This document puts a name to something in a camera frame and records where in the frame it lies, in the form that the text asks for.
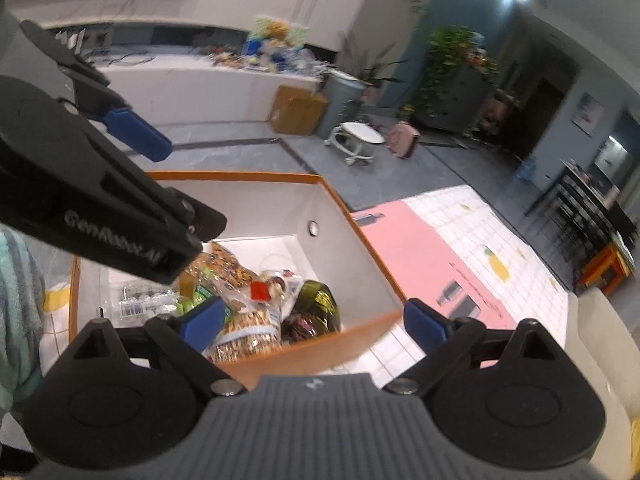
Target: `round tabletop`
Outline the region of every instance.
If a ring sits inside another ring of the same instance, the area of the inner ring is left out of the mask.
[[[341,123],[342,129],[367,144],[384,144],[385,137],[364,123]]]

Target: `barcode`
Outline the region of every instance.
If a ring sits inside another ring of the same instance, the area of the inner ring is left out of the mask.
[[[131,302],[123,301],[120,303],[120,315],[122,317],[135,316],[136,314],[142,314],[143,312],[142,304],[137,300]]]

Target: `white stool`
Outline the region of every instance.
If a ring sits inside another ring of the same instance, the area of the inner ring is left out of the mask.
[[[336,136],[338,134],[346,134],[349,138],[356,141],[356,146],[351,151],[345,145],[338,142]],[[376,130],[374,130],[371,126],[364,123],[341,123],[340,126],[336,126],[332,131],[331,135],[327,140],[325,140],[325,146],[335,146],[341,152],[349,155],[344,161],[348,166],[351,166],[356,160],[364,160],[365,162],[371,162],[373,160],[373,150],[370,155],[363,155],[362,149],[369,146],[377,146],[379,144],[385,143],[385,137],[380,135]]]

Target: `screw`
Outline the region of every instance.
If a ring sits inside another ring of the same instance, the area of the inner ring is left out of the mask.
[[[65,107],[65,110],[67,112],[69,112],[72,115],[80,115],[80,112],[78,111],[78,109],[76,108],[76,106],[73,103],[70,103],[69,101],[64,101],[62,103],[63,107]]]
[[[385,386],[386,391],[396,395],[413,395],[419,388],[420,386],[413,379],[407,379],[404,377],[394,379]]]
[[[191,203],[185,199],[182,199],[182,207],[185,208],[189,213],[195,213],[195,210],[193,209]]]
[[[211,391],[221,397],[231,397],[244,390],[244,386],[233,379],[219,379],[211,383]]]
[[[322,379],[314,377],[310,381],[307,381],[305,383],[305,386],[310,390],[317,390],[318,388],[322,388],[324,386],[324,381]]]

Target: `yellow pineapple print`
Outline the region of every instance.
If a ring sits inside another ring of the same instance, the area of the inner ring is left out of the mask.
[[[505,267],[504,263],[500,261],[500,258],[498,258],[489,247],[484,248],[484,254],[489,258],[489,265],[491,265],[495,275],[498,276],[503,283],[506,283],[509,279],[509,269]]]

